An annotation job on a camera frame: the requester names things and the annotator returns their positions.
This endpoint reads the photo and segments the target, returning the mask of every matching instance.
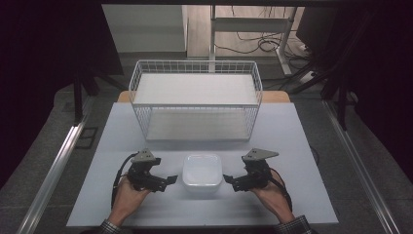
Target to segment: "wrist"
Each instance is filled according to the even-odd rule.
[[[127,217],[127,215],[112,211],[107,220],[110,221],[113,225],[121,227]]]

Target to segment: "dark curtain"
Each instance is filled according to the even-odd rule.
[[[53,108],[56,91],[90,67],[123,74],[100,4],[0,3],[1,186]]]
[[[383,3],[349,67],[356,112],[413,181],[413,8]]]

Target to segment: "metal rail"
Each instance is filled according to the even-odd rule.
[[[87,97],[85,99],[83,108],[84,115],[81,122],[77,126],[73,126],[70,129],[63,145],[60,148],[60,151],[55,158],[55,161],[49,169],[49,172],[46,175],[42,186],[37,192],[36,197],[31,203],[31,206],[28,209],[28,212],[26,213],[17,233],[33,233],[36,229],[37,224],[42,217],[43,211],[46,209],[46,206],[48,205],[49,200],[52,197],[53,192],[55,191],[58,180],[60,179],[64,167],[66,166],[66,163],[70,158],[70,154],[75,147],[76,141],[79,138],[79,135],[89,118],[89,113],[91,112],[93,103],[94,97]]]
[[[383,225],[386,233],[388,234],[396,234],[400,233],[398,230],[392,212],[388,208],[385,200],[383,199],[382,195],[380,194],[379,190],[377,189],[376,185],[374,184],[373,180],[370,177],[367,169],[364,167],[364,164],[358,155],[356,147],[353,145],[353,142],[348,135],[347,132],[343,131],[339,122],[336,119],[336,111],[330,102],[324,100],[322,102],[324,108],[327,110],[328,116],[334,126],[334,129],[337,132],[338,137],[340,138],[341,142],[343,143],[346,152],[352,161],[352,164],[355,168],[355,171],[358,175],[358,178],[361,182],[362,187],[365,190],[365,193],[370,200],[373,209],[375,210],[377,216],[379,217],[380,222]]]

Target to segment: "white shelf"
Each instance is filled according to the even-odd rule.
[[[133,104],[258,105],[250,74],[144,73]]]

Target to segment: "wooden edge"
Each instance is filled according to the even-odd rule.
[[[291,102],[289,96],[284,91],[263,91],[262,102]],[[118,102],[129,102],[129,91],[123,91],[118,97]]]

